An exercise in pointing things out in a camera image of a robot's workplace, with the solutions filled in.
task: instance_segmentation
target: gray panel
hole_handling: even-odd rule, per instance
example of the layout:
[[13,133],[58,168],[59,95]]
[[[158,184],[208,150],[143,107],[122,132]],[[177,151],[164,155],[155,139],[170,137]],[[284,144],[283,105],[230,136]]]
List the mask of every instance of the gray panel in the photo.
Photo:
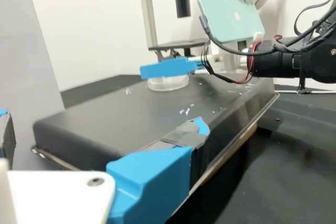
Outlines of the gray panel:
[[33,1],[0,3],[0,107],[13,117],[14,169],[56,168],[29,151],[33,123],[64,109]]

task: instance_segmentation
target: red wire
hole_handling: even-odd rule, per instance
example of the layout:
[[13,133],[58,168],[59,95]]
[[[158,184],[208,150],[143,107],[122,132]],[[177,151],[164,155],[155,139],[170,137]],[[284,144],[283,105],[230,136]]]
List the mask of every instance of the red wire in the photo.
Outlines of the red wire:
[[[262,42],[263,42],[262,40],[257,40],[256,42],[254,42],[253,47],[252,47],[252,52],[255,52],[257,49],[257,46],[261,44]],[[249,73],[252,71],[253,64],[254,64],[254,56],[251,56],[251,60],[250,60],[250,64],[249,64],[246,76],[243,79],[239,79],[235,81],[239,83],[245,82],[249,76]]]
[[[280,35],[280,34],[274,35],[273,39],[281,40],[282,35]],[[254,42],[253,47],[252,47],[252,52],[255,52],[256,49],[257,49],[257,46],[260,45],[262,42],[263,42],[262,40],[257,40],[256,42]],[[247,80],[248,76],[249,76],[249,73],[252,71],[253,64],[254,64],[254,56],[251,56],[250,65],[248,67],[247,75],[243,79],[239,79],[239,80],[235,80],[235,81],[239,82],[239,83],[245,82]]]

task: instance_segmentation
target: screw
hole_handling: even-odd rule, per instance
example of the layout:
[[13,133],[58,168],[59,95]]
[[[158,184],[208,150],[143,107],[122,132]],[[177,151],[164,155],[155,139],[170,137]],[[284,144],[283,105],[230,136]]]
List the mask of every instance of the screw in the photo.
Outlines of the screw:
[[102,178],[93,178],[88,182],[88,186],[94,187],[94,186],[100,186],[104,183],[104,179]]

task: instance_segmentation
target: clear petri dish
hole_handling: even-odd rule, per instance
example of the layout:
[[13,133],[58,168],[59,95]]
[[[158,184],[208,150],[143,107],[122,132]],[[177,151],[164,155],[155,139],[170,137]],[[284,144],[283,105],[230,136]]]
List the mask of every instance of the clear petri dish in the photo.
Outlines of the clear petri dish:
[[160,78],[150,78],[147,81],[147,86],[149,89],[158,92],[167,92],[172,90],[177,90],[184,88],[189,84],[189,77],[185,76],[174,76],[174,77],[160,77]]

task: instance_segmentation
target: blue bracket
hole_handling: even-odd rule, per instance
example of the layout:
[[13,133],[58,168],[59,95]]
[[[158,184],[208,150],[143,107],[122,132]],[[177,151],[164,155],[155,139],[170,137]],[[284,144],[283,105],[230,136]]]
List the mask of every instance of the blue bracket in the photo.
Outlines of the blue bracket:
[[6,114],[8,114],[7,109],[0,109],[0,116],[6,115]]
[[203,68],[200,61],[189,61],[187,57],[179,57],[163,60],[156,64],[141,66],[140,74],[141,79],[146,80],[149,78],[182,76]]
[[107,223],[165,223],[189,195],[191,154],[191,147],[175,147],[107,164],[116,183]]

